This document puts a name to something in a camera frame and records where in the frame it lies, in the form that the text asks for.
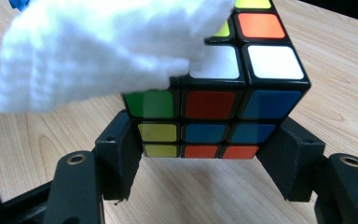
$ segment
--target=white cloth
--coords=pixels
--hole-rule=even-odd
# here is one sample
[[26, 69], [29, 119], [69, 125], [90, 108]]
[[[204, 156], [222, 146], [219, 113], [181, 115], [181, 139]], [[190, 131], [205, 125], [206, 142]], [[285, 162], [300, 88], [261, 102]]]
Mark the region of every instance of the white cloth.
[[235, 0], [37, 0], [0, 51], [0, 111], [48, 112], [109, 93], [165, 89], [203, 55]]

